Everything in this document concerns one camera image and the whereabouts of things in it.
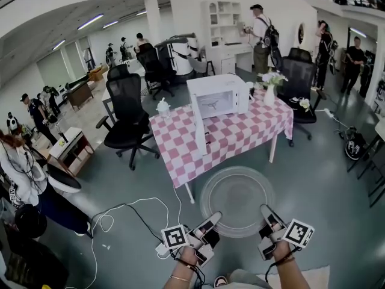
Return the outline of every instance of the pants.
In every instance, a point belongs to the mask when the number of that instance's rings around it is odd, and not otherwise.
[[[54,135],[51,134],[49,128],[43,124],[36,124],[36,128],[39,132],[41,132],[47,139],[52,143],[52,145],[55,145],[55,143],[58,141]]]
[[[262,48],[262,44],[258,44],[254,47],[254,67],[257,76],[258,74],[266,74],[269,72],[267,66],[269,52],[269,48]]]
[[[265,289],[272,289],[270,285],[261,280],[258,276],[255,274],[246,272],[245,270],[235,270],[231,275],[230,279],[228,281],[231,282],[237,282],[239,284],[248,284],[248,285],[255,285],[256,288],[265,288]]]
[[[360,74],[359,70],[357,71],[357,70],[346,69],[345,79],[343,80],[343,86],[341,91],[345,92],[345,90],[348,88],[348,91],[350,92],[351,89],[356,84],[359,74]]]
[[[56,104],[55,97],[53,95],[49,98],[49,106],[54,112],[54,115],[57,117],[60,114],[60,109],[59,106]]]
[[[324,88],[325,85],[325,79],[326,79],[326,72],[327,72],[327,62],[320,63],[317,71],[316,71],[316,78],[315,78],[315,84],[317,88]]]
[[[88,229],[88,216],[71,204],[47,183],[46,190],[39,195],[38,209],[42,214],[59,225],[85,234]]]

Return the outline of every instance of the chair armrest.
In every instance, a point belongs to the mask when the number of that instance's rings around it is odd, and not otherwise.
[[[317,90],[317,93],[318,93],[318,97],[317,97],[317,100],[315,101],[314,106],[313,106],[314,110],[316,110],[321,99],[326,100],[326,95],[324,92]]]
[[[107,123],[107,119],[108,119],[108,116],[104,116],[103,118],[101,118],[101,120],[97,123],[96,125],[96,128],[99,129],[102,127],[102,125],[104,125],[104,127],[110,131],[112,130],[112,128],[110,127],[110,125]]]

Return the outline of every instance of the white vase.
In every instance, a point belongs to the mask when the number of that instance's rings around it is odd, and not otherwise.
[[[263,98],[263,103],[266,106],[273,107],[275,99],[276,98],[274,96],[274,86],[273,85],[268,85],[267,91],[265,93],[265,97]]]

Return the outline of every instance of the fluorescent light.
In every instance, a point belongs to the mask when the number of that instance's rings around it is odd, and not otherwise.
[[[136,14],[136,16],[143,15],[143,14],[146,14],[146,13],[147,13],[147,11],[140,12],[140,13]]]
[[[63,44],[66,40],[62,40],[59,44],[57,44],[52,50],[54,51],[57,47],[59,47],[61,44]]]
[[[94,21],[98,20],[99,18],[102,18],[103,14],[97,15],[95,18],[91,19],[89,22],[86,22],[84,25],[81,25],[78,30],[83,29],[84,27],[88,26],[89,24],[93,23]]]
[[[105,28],[107,28],[107,27],[109,27],[109,26],[115,25],[116,23],[118,23],[118,21],[108,23],[108,24],[106,24],[106,25],[103,26],[103,29],[105,29]]]
[[[350,31],[353,31],[357,34],[360,34],[361,36],[365,37],[366,38],[366,34],[363,34],[361,31],[358,31],[357,29],[354,29],[354,28],[350,28]]]

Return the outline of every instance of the bracelet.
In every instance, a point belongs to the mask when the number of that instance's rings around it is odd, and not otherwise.
[[[176,276],[174,276],[174,275],[170,275],[170,278],[175,278],[175,279],[178,279],[178,280],[180,280],[180,281],[183,281],[183,282],[188,282],[188,283],[190,283],[190,281],[188,281],[187,279],[184,279],[184,278],[179,278],[179,277],[176,277]]]
[[[278,266],[283,266],[285,263],[289,263],[289,262],[294,261],[294,260],[295,260],[294,257],[292,257],[292,258],[290,258],[290,259],[286,259],[286,260],[282,261],[281,263],[278,263],[278,264],[277,264],[277,267],[278,267]]]

